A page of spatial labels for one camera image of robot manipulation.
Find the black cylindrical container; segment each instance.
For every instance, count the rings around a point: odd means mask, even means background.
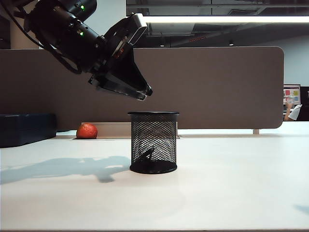
[[[143,174],[169,173],[176,165],[178,112],[129,112],[131,115],[130,170]]]

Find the gray partition panel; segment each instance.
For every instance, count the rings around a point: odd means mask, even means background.
[[[178,111],[180,129],[261,129],[282,123],[278,47],[143,48],[135,61],[146,101],[96,91],[44,50],[0,50],[0,113],[53,112],[59,129],[126,122],[129,111]]]

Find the white shirt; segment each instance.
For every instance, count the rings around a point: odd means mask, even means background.
[[[296,121],[298,115],[299,115],[299,111],[302,105],[297,105],[295,106],[294,110],[290,113],[289,118],[293,119]]]

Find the ceiling light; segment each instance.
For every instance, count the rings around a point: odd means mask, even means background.
[[[144,16],[146,23],[309,23],[309,16]]]

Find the black storage box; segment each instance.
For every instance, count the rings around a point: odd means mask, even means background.
[[[0,114],[0,147],[53,138],[56,130],[54,114]]]

